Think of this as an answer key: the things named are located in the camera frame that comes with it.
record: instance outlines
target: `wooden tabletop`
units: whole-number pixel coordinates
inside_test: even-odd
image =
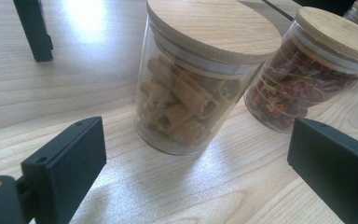
[[[241,1],[283,34],[290,21]],[[299,6],[270,1],[294,16]],[[0,175],[67,126],[103,117],[108,161],[71,223],[341,223],[287,164],[275,133],[241,99],[201,154],[157,151],[136,133],[134,95],[145,0],[43,1],[54,60],[36,63],[16,9],[0,0]],[[358,140],[358,84],[312,119]]]

